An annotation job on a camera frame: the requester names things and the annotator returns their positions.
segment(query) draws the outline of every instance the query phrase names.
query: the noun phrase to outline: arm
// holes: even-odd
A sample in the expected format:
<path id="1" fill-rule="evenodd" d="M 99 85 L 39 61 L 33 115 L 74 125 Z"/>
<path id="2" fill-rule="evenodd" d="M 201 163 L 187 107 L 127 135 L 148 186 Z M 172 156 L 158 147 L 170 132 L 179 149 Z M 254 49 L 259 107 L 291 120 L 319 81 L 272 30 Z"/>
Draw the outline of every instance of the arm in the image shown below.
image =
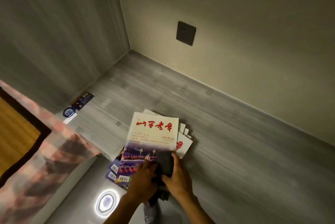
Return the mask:
<path id="1" fill-rule="evenodd" d="M 118 206 L 104 224 L 129 223 L 137 207 L 157 191 L 157 184 L 151 182 L 155 177 L 156 167 L 157 164 L 150 165 L 148 160 L 138 165 L 127 193 L 121 197 Z"/>
<path id="2" fill-rule="evenodd" d="M 162 175 L 163 182 L 181 204 L 192 224 L 215 224 L 193 194 L 192 180 L 182 161 L 174 153 L 172 157 L 174 159 L 173 175 L 171 178 Z"/>

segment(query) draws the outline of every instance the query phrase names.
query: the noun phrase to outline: wall outlet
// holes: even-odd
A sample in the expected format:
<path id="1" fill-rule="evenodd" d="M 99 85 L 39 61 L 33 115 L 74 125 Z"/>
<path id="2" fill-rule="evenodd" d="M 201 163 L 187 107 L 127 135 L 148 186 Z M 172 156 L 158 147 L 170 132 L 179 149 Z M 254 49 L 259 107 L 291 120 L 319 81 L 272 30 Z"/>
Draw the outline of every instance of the wall outlet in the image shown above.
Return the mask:
<path id="1" fill-rule="evenodd" d="M 177 37 L 176 39 L 184 42 L 187 45 L 192 46 L 195 36 L 196 28 L 189 24 L 179 21 L 177 26 Z"/>

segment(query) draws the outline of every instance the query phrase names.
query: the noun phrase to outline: person's right hand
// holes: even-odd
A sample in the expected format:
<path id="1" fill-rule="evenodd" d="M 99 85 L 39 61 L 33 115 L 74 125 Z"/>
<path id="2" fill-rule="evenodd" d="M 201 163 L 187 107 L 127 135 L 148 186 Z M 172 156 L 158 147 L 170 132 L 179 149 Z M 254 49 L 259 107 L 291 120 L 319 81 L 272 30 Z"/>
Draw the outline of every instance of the person's right hand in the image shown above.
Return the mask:
<path id="1" fill-rule="evenodd" d="M 171 154 L 174 159 L 172 177 L 162 175 L 162 181 L 166 184 L 171 194 L 180 201 L 183 197 L 193 198 L 192 180 L 190 174 L 184 167 L 182 160 L 175 153 Z"/>

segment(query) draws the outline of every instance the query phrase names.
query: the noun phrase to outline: beige wall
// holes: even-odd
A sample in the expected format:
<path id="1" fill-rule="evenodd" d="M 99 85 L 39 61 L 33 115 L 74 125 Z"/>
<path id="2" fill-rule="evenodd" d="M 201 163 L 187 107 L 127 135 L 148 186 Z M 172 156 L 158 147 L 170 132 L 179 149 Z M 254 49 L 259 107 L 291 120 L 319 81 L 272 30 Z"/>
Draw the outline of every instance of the beige wall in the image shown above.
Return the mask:
<path id="1" fill-rule="evenodd" d="M 132 49 L 335 144 L 334 0 L 120 1 Z"/>

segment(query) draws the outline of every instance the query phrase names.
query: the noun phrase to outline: pink checkered cloth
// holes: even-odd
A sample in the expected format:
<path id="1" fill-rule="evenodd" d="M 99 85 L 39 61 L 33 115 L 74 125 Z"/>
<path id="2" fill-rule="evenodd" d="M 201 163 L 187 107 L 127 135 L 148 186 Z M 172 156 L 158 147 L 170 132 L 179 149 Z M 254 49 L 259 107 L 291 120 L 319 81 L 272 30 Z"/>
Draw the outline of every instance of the pink checkered cloth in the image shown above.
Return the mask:
<path id="1" fill-rule="evenodd" d="M 69 174 L 100 150 L 1 80 L 0 87 L 52 130 L 33 157 L 0 189 L 0 223 L 29 223 Z"/>

